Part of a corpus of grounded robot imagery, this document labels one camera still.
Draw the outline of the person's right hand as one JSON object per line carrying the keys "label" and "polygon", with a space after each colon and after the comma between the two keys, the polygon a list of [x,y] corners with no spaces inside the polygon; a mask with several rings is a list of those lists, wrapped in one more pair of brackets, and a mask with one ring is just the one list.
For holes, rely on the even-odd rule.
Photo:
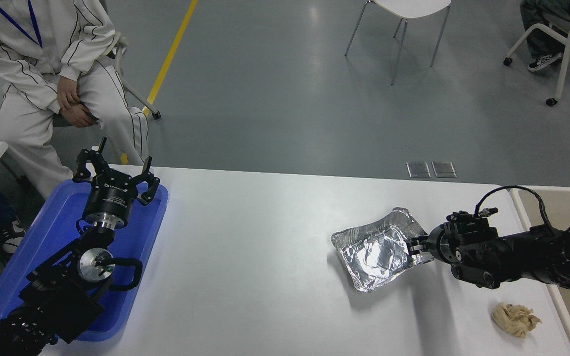
{"label": "person's right hand", "polygon": [[75,128],[88,128],[98,125],[97,119],[94,119],[87,107],[83,104],[71,104],[69,108],[60,110],[61,116]]}

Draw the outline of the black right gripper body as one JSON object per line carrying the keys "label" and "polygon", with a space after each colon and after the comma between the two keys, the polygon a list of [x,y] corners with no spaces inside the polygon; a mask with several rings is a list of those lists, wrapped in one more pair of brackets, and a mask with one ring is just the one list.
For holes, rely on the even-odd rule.
{"label": "black right gripper body", "polygon": [[441,226],[435,227],[425,240],[425,250],[430,253],[437,261],[442,261],[440,242],[442,238]]}

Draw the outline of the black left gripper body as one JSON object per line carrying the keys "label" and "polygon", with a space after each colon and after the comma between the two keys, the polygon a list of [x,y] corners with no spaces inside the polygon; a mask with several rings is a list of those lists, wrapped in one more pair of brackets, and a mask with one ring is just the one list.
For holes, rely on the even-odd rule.
{"label": "black left gripper body", "polygon": [[136,184],[131,182],[132,178],[124,173],[103,173],[93,177],[83,217],[93,219],[104,213],[128,219],[138,194]]}

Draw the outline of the person's left hand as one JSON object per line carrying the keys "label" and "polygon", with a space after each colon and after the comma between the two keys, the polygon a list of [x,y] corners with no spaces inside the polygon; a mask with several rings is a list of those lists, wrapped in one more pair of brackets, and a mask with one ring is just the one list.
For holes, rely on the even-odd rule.
{"label": "person's left hand", "polygon": [[60,113],[72,107],[81,108],[77,81],[64,76],[60,77],[57,83],[57,103],[60,106]]}

